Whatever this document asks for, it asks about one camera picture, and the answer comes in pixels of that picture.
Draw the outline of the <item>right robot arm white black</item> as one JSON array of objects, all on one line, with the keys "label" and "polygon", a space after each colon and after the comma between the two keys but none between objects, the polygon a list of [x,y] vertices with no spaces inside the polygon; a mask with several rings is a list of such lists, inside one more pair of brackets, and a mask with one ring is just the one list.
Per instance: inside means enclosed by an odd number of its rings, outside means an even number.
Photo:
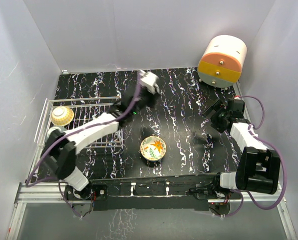
[{"label": "right robot arm white black", "polygon": [[204,112],[211,127],[220,133],[228,131],[242,152],[236,171],[216,174],[211,191],[219,199],[230,190],[272,195],[278,188],[280,157],[257,139],[253,125],[244,118],[244,110],[244,101],[237,97],[228,103],[217,100]]}]

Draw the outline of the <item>orange flower bowl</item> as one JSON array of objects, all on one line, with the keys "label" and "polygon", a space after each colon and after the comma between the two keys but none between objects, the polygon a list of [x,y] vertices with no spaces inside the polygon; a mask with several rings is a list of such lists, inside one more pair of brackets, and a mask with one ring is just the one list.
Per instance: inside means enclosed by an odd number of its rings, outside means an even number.
[{"label": "orange flower bowl", "polygon": [[141,155],[150,162],[160,161],[166,154],[165,142],[157,136],[145,138],[140,145]]}]

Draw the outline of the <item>grey bowl red rim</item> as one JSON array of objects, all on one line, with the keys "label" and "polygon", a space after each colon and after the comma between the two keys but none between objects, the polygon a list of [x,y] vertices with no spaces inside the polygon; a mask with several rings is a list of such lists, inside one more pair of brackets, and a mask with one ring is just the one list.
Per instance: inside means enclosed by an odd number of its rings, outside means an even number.
[{"label": "grey bowl red rim", "polygon": [[51,133],[52,133],[53,131],[55,131],[55,130],[58,130],[58,131],[60,131],[60,132],[62,133],[62,132],[64,132],[64,131],[66,131],[66,128],[64,128],[64,127],[62,127],[62,126],[53,126],[53,127],[51,127],[51,128],[47,131],[47,133],[46,133],[46,138],[49,138],[50,135],[51,135]]}]

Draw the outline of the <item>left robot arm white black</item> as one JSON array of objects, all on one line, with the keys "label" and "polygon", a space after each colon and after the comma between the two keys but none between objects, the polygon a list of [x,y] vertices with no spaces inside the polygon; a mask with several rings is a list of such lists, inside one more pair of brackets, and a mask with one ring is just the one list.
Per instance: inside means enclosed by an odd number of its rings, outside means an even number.
[{"label": "left robot arm white black", "polygon": [[126,94],[98,118],[69,131],[54,130],[42,151],[44,165],[58,180],[67,182],[78,198],[88,199],[92,194],[91,183],[76,166],[76,156],[85,147],[126,126],[133,115],[142,108],[153,108],[159,96],[160,90],[157,85],[154,86],[153,92],[142,86],[135,100],[133,96]]}]

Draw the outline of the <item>yellow teal patterned bowl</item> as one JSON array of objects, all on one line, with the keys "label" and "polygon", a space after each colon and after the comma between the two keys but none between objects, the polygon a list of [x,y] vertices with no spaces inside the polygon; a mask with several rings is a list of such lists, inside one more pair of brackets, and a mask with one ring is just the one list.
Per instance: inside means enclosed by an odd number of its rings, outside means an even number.
[{"label": "yellow teal patterned bowl", "polygon": [[58,106],[51,113],[51,122],[55,126],[66,126],[71,123],[74,118],[74,112],[66,106]]}]

